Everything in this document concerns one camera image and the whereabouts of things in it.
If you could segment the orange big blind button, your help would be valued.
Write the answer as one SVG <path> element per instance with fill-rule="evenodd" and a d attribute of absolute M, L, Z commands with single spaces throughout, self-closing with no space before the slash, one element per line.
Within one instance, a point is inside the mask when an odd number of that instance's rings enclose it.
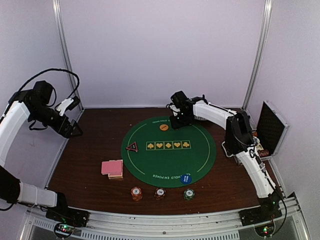
<path fill-rule="evenodd" d="M 161 131 L 167 131 L 169 129 L 169 126 L 167 124 L 161 124 L 159 128 Z"/>

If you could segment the black red triangular dealer button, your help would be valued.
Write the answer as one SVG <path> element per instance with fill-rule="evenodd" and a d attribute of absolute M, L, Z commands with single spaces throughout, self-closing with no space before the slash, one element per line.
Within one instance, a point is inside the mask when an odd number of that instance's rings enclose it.
<path fill-rule="evenodd" d="M 134 141 L 133 143 L 129 144 L 126 148 L 127 151 L 132 151 L 132 152 L 138 152 L 138 144 L 136 141 Z"/>

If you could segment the blue small blind button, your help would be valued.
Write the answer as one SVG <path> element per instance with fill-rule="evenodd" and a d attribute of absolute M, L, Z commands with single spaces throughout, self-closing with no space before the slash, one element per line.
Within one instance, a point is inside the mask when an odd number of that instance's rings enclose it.
<path fill-rule="evenodd" d="M 192 182 L 192 176 L 189 174 L 183 174 L 180 176 L 180 182 L 184 185 L 188 185 Z"/>

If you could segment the green poker chip stack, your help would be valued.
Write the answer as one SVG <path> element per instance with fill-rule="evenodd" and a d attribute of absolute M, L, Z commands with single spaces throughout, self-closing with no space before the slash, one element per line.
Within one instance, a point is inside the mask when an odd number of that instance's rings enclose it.
<path fill-rule="evenodd" d="M 183 192 L 183 198 L 186 200 L 186 201 L 190 201 L 192 200 L 193 198 L 195 197 L 195 191 L 191 188 L 188 188 L 186 189 L 184 192 Z"/>

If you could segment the orange poker chip stack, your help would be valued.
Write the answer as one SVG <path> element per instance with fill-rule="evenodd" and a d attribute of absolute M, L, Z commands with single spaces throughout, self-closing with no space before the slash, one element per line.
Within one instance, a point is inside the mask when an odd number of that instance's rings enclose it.
<path fill-rule="evenodd" d="M 134 201 L 140 201 L 143 198 L 142 190 L 137 186 L 133 187 L 130 193 Z"/>

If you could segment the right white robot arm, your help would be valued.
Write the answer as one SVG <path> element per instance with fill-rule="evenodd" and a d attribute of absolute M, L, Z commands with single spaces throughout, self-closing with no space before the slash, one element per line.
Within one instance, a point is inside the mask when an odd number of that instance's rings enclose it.
<path fill-rule="evenodd" d="M 257 138 L 252 133 L 248 114 L 216 106 L 204 96 L 188 98 L 183 91 L 175 92 L 170 99 L 168 107 L 172 116 L 169 119 L 173 129 L 190 126 L 202 118 L 225 130 L 222 143 L 225 153 L 240 160 L 255 187 L 260 204 L 256 216 L 261 221 L 280 216 L 282 195 L 258 154 Z"/>

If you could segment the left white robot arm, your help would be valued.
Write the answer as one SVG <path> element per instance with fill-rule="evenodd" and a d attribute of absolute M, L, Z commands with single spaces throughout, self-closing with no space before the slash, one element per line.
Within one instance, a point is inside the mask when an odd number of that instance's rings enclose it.
<path fill-rule="evenodd" d="M 49 102 L 54 91 L 54 87 L 45 80 L 37 81 L 32 89 L 17 91 L 1 116 L 0 198 L 11 205 L 21 203 L 51 208 L 55 217 L 67 222 L 72 218 L 72 211 L 63 193 L 23 183 L 5 169 L 8 152 L 24 122 L 40 122 L 44 129 L 50 127 L 66 139 L 83 135 L 78 123 L 70 121 L 65 114 L 80 104 L 79 97 L 67 97 L 52 108 Z"/>

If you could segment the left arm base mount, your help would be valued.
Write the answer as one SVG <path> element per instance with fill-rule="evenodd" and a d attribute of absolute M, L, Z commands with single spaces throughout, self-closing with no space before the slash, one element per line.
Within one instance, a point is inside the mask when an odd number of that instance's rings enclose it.
<path fill-rule="evenodd" d="M 89 219 L 89 212 L 74 208 L 67 208 L 66 211 L 57 208 L 48 208 L 45 217 L 56 222 L 64 223 L 72 227 L 86 227 Z"/>

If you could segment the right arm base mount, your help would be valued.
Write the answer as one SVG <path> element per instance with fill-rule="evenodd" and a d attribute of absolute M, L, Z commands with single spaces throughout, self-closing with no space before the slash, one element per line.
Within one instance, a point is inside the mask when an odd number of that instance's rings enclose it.
<path fill-rule="evenodd" d="M 276 210 L 274 212 L 269 212 L 268 210 L 263 210 L 262 207 L 247 208 L 239 212 L 239 217 L 242 226 L 256 225 L 263 222 L 271 221 L 272 217 L 281 217 L 282 211 Z"/>

